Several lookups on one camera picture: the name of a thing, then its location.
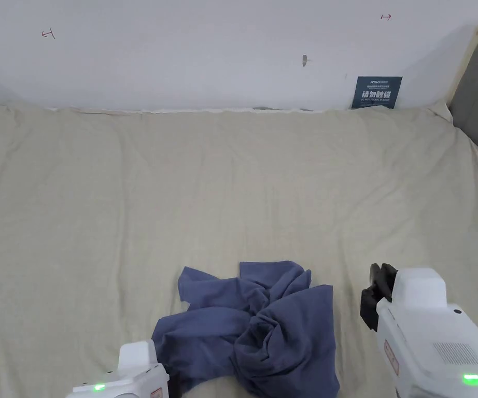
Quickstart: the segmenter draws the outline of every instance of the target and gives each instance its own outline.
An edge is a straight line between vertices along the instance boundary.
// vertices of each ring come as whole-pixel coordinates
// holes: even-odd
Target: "wall mark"
[[[53,35],[53,29],[52,29],[52,28],[49,28],[49,31],[46,32],[46,33],[44,33],[44,31],[42,30],[41,35],[42,35],[43,37],[47,37],[47,35],[51,35],[51,36],[53,36],[53,39],[56,40],[56,39],[55,39],[55,35]]]

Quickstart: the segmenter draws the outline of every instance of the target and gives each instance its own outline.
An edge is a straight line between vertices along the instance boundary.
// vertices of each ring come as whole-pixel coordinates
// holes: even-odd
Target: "warning label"
[[[390,361],[390,364],[392,365],[394,372],[396,372],[396,376],[399,376],[399,362],[396,359],[396,356],[394,355],[394,352],[390,348],[390,344],[388,343],[387,340],[385,340],[385,353],[387,354],[387,358]]]
[[[163,398],[161,388],[150,394],[150,398]]]

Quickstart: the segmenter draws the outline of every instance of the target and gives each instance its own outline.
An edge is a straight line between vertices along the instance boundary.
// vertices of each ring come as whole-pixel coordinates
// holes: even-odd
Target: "speaker grille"
[[[478,356],[471,346],[463,343],[433,343],[446,364],[478,364]]]

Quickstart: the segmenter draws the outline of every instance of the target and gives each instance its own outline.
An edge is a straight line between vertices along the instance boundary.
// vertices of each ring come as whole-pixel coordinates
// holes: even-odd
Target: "wooden bed frame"
[[[461,80],[462,76],[464,75],[464,72],[466,71],[466,68],[469,64],[469,60],[471,59],[471,57],[473,55],[473,51],[475,51],[475,48],[477,47],[477,44],[478,44],[478,26],[477,26],[477,29],[475,29],[475,33],[473,35],[473,38],[468,45],[466,53],[464,54],[464,58],[462,59],[462,62],[460,63],[460,67],[457,71],[457,74],[455,75],[455,80],[453,81],[451,89],[450,89],[450,91],[447,95],[447,105],[450,105],[451,101],[453,100],[453,96],[455,95],[455,91],[457,91],[458,84],[460,83],[460,80]]]

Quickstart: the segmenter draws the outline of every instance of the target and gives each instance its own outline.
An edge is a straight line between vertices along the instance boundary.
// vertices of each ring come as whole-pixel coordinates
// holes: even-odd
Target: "red marking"
[[[388,343],[387,340],[385,340],[385,353],[387,354],[388,360],[390,361],[390,364],[392,365],[392,369],[394,369],[394,372],[396,372],[396,376],[399,376],[399,362],[396,359],[396,356],[394,355],[394,352],[390,348],[390,344]]]
[[[163,393],[161,392],[161,387],[158,390],[151,392],[150,398],[163,398]]]
[[[44,31],[42,30],[41,35],[43,37],[47,37],[47,35],[51,35],[51,36],[53,36],[53,39],[55,39],[55,35],[53,35],[53,29],[52,28],[49,28],[49,31],[47,33],[44,33]]]

